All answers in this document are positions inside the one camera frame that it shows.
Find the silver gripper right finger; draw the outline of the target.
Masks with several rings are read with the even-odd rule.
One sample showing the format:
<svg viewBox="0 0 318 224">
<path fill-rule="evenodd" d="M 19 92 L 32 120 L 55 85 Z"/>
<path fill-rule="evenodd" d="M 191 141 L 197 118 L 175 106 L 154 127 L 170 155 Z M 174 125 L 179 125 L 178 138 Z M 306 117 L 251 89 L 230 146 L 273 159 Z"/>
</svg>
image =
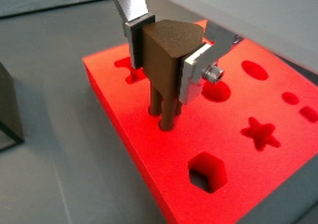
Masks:
<svg viewBox="0 0 318 224">
<path fill-rule="evenodd" d="M 222 79 L 225 70 L 218 66 L 218 60 L 243 40 L 211 21 L 206 23 L 205 39 L 206 42 L 183 60 L 179 89 L 179 101 L 183 104 L 202 93 L 203 81 L 215 84 Z"/>
</svg>

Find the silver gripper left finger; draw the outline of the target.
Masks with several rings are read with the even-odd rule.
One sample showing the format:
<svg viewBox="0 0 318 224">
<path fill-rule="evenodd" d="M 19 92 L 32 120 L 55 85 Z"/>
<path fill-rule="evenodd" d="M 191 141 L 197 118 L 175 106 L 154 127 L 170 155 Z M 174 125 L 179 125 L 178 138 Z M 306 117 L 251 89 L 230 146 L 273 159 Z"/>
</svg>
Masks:
<svg viewBox="0 0 318 224">
<path fill-rule="evenodd" d="M 114 2 L 130 44 L 133 67 L 139 69 L 143 66 L 142 27 L 155 23 L 155 16 L 149 11 L 146 0 L 114 0 Z"/>
</svg>

